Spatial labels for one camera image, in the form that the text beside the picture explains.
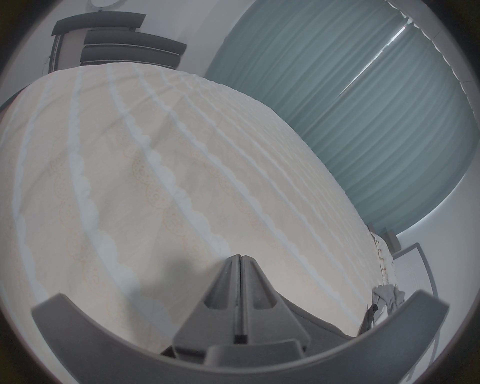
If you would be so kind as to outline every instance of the bed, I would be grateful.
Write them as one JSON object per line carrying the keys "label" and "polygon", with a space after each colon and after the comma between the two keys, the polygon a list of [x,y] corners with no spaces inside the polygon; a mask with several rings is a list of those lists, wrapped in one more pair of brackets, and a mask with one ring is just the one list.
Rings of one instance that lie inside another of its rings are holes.
{"label": "bed", "polygon": [[64,383],[30,314],[58,292],[159,353],[234,254],[351,336],[385,282],[379,244],[321,161],[226,86],[136,63],[57,71],[15,98],[0,138],[2,310]]}

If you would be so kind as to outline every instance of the pillow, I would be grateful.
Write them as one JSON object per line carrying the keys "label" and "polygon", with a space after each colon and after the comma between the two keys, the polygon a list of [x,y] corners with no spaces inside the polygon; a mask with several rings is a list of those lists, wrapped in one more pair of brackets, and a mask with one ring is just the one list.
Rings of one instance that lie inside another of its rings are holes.
{"label": "pillow", "polygon": [[375,241],[375,245],[377,246],[378,257],[380,259],[380,267],[382,269],[382,280],[383,284],[392,284],[395,287],[398,287],[395,275],[395,267],[393,262],[393,257],[390,251],[388,250],[388,246],[380,236],[376,233],[370,232],[373,240]]}

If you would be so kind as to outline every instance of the green curtain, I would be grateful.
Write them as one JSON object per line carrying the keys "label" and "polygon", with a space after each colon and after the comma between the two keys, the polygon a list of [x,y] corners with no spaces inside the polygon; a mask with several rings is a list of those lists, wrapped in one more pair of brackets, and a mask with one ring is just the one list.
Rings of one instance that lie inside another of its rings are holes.
{"label": "green curtain", "polygon": [[433,43],[413,24],[391,42],[405,24],[384,0],[257,0],[206,74],[273,109],[364,222],[396,233],[452,191],[480,137]]}

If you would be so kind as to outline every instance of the white wall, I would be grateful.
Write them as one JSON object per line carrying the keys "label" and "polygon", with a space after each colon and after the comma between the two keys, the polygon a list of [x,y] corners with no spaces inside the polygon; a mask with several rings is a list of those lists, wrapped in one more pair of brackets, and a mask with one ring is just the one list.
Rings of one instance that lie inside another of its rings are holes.
{"label": "white wall", "polygon": [[480,145],[452,193],[421,221],[400,233],[398,240],[402,248],[420,243],[438,295],[450,304],[440,331],[438,356],[462,324],[480,289]]}
{"label": "white wall", "polygon": [[[140,32],[187,44],[179,70],[203,76],[223,40],[254,0],[126,0],[115,11],[145,13]],[[87,0],[62,0],[32,27],[0,75],[0,105],[48,73],[55,23],[87,11]]]}

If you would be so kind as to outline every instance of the gray cloth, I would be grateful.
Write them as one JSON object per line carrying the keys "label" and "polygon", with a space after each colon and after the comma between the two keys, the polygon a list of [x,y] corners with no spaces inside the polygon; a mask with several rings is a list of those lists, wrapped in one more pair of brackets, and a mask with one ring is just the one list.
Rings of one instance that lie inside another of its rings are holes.
{"label": "gray cloth", "polygon": [[372,289],[372,304],[377,304],[378,311],[373,314],[373,321],[376,322],[382,313],[382,308],[387,306],[387,313],[390,315],[405,301],[405,292],[394,287],[392,284],[379,285]]}

